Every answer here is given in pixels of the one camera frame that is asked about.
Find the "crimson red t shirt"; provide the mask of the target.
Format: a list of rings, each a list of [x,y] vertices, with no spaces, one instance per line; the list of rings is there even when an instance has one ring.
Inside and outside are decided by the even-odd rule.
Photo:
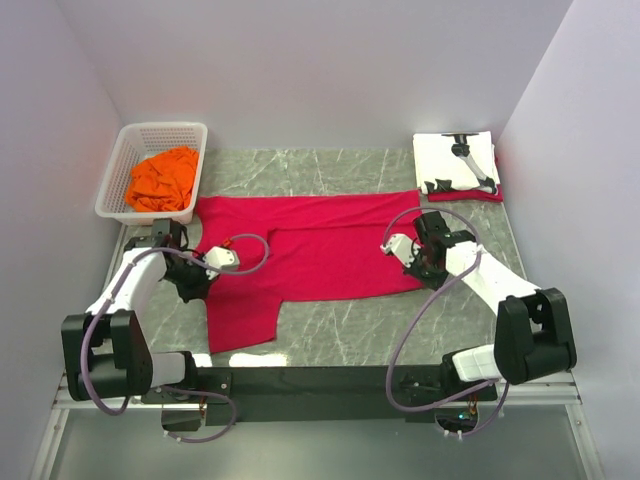
[[[198,251],[231,246],[247,276],[223,275],[205,300],[212,353],[269,342],[284,302],[355,300],[420,283],[380,249],[394,217],[420,204],[416,191],[294,197],[203,197]]]

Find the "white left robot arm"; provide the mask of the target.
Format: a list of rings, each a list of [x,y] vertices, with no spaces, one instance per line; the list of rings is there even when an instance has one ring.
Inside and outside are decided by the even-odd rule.
[[[86,312],[63,321],[71,398],[90,400],[90,382],[100,399],[145,395],[163,385],[176,401],[193,399],[200,378],[192,355],[152,354],[139,317],[160,281],[173,284],[184,302],[204,300],[219,271],[237,265],[235,254],[221,247],[205,254],[190,250],[187,229],[175,220],[156,220],[148,235],[130,238],[119,270],[99,299]]]

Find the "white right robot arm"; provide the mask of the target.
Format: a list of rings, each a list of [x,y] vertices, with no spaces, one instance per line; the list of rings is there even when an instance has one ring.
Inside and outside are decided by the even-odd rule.
[[[381,249],[404,273],[434,292],[462,282],[496,317],[494,341],[447,355],[439,374],[444,395],[460,399],[474,383],[520,385],[569,371],[577,364],[568,303],[556,288],[543,289],[497,260],[472,228],[451,230],[439,211],[413,220],[416,236],[396,233]]]

